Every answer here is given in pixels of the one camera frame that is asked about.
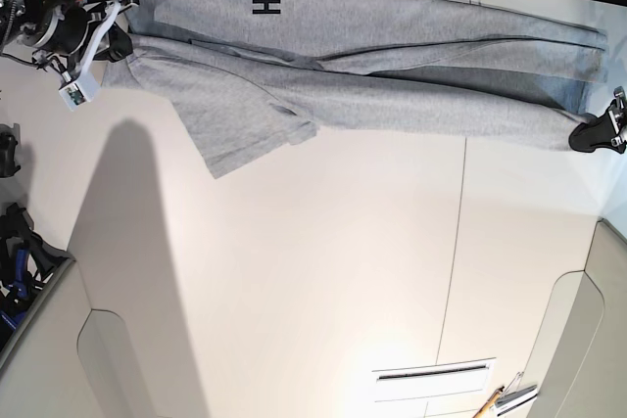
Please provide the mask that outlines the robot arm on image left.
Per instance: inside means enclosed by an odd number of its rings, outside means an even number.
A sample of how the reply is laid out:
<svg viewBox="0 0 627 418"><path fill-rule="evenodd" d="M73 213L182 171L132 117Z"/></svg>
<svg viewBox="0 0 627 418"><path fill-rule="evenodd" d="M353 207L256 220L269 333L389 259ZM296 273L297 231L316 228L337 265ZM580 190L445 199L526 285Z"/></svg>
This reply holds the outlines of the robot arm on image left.
<svg viewBox="0 0 627 418"><path fill-rule="evenodd" d="M1 0L1 57L37 70L76 77L88 44L95 61L118 62L132 52L117 24L115 0Z"/></svg>

